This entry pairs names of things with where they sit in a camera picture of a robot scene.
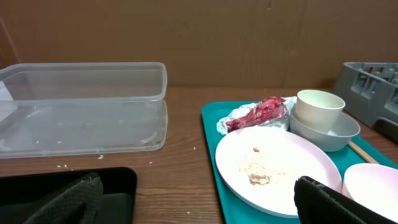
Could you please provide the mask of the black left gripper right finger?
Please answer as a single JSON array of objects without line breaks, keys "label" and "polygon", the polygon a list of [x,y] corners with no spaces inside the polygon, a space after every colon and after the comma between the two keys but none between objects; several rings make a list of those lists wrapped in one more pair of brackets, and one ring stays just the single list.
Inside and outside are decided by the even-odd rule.
[{"label": "black left gripper right finger", "polygon": [[308,176],[295,181],[301,224],[396,224]]}]

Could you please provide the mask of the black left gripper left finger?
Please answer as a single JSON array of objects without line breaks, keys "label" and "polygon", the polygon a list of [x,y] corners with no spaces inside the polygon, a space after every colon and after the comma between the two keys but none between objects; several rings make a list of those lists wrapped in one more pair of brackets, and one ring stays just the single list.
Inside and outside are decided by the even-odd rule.
[{"label": "black left gripper left finger", "polygon": [[100,209],[102,195],[99,175],[86,174],[34,202],[23,222],[91,224]]}]

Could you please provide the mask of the small pink bowl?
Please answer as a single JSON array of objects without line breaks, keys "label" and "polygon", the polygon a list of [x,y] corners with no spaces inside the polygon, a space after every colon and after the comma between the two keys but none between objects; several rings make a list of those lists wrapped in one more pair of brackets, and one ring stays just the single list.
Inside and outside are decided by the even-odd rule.
[{"label": "small pink bowl", "polygon": [[397,221],[397,169],[380,164],[355,164],[345,171],[342,194]]}]

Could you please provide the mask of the white napkin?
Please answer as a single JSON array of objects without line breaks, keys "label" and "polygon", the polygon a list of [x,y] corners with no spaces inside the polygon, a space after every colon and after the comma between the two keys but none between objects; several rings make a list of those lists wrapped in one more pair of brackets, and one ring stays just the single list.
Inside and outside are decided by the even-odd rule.
[{"label": "white napkin", "polygon": [[[264,123],[256,126],[266,126],[266,127],[272,127],[272,128],[279,128],[283,130],[287,130],[290,124],[290,115],[292,112],[292,108],[295,106],[297,102],[297,97],[296,96],[291,96],[291,97],[281,97],[285,100],[284,105],[286,107],[286,116],[285,118],[282,118],[280,120],[273,121],[271,123]],[[236,108],[230,112],[227,117],[221,118],[216,125],[217,131],[221,135],[227,135],[229,132],[226,127],[226,122],[227,121],[232,121],[234,119],[240,118],[242,116],[245,116],[249,113],[251,109],[254,108],[254,106],[258,103],[250,103],[246,105],[241,105],[239,108]]]}]

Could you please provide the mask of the cream cup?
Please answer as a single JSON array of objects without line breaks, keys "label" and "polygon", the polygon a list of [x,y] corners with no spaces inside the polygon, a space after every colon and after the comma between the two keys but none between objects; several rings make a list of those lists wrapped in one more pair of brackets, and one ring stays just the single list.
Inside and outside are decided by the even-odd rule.
[{"label": "cream cup", "polygon": [[327,133],[345,106],[345,101],[332,93],[301,90],[297,93],[295,117],[309,128]]}]

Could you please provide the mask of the red snack wrapper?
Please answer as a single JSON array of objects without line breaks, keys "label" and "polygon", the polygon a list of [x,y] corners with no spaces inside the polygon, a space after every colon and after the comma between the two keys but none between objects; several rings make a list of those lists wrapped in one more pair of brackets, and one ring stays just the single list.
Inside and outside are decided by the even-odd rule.
[{"label": "red snack wrapper", "polygon": [[271,96],[260,101],[247,115],[227,121],[228,132],[285,118],[287,112],[284,102],[285,100],[279,96]]}]

